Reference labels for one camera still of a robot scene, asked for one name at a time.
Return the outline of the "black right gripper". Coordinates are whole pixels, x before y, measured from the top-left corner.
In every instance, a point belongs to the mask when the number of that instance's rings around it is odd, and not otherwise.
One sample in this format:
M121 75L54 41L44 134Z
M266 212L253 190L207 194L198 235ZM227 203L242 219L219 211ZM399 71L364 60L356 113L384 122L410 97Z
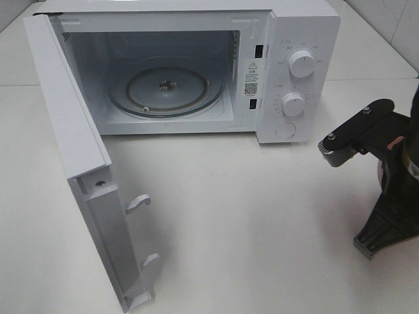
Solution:
M326 135L330 150L350 145L387 164L382 192L354 246L369 260L398 243L418 237L418 100L410 116L396 113L390 99L373 101ZM390 159L400 159L391 169Z

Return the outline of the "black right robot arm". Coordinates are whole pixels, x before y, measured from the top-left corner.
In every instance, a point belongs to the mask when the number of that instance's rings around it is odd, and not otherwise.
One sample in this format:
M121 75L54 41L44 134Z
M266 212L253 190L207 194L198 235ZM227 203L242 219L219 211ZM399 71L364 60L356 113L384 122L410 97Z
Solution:
M319 142L323 157L339 167L356 154L378 158L381 194L354 246L368 259L418 237L418 96L410 116L390 99L373 101Z

